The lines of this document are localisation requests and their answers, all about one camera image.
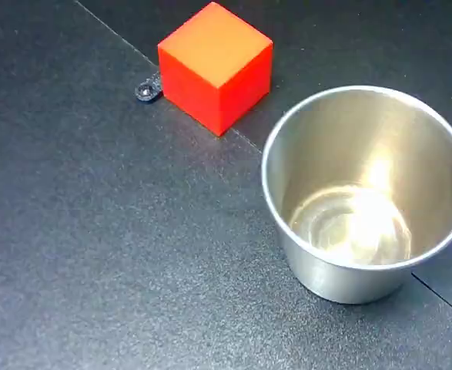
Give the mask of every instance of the metal cup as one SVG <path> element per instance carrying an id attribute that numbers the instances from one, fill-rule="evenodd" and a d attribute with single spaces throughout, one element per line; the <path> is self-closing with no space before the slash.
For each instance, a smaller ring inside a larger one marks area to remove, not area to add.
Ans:
<path id="1" fill-rule="evenodd" d="M 320 92 L 274 127 L 262 185 L 300 282 L 330 301 L 373 301 L 452 241 L 452 128 L 402 92 Z"/>

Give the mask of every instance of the dark gray table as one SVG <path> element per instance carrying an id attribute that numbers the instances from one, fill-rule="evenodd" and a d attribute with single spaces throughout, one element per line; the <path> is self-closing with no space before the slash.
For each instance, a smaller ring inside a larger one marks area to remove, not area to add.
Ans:
<path id="1" fill-rule="evenodd" d="M 136 102 L 154 70 L 74 2 L 0 0 L 0 368 L 452 368 L 416 278 L 356 307 L 300 286 L 258 149 Z"/>

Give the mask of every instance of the stainless steel cup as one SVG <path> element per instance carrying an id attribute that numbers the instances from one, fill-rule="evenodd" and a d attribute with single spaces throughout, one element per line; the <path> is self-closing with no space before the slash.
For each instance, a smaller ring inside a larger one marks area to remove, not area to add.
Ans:
<path id="1" fill-rule="evenodd" d="M 391 89 L 320 92 L 274 127 L 262 185 L 300 282 L 373 301 L 452 241 L 452 128 Z"/>

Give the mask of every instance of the black plastic piece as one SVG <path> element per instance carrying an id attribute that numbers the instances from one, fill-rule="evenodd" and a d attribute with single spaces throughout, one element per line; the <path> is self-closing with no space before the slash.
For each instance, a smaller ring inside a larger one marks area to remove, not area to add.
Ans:
<path id="1" fill-rule="evenodd" d="M 135 96 L 144 103 L 154 103 L 162 96 L 161 75 L 154 73 L 135 89 Z"/>

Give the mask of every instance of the orange cube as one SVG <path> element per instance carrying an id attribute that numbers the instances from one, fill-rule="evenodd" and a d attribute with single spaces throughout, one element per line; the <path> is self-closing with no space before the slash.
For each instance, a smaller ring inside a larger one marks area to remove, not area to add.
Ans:
<path id="1" fill-rule="evenodd" d="M 158 52 L 164 96 L 217 136 L 270 90 L 272 41 L 215 2 Z"/>

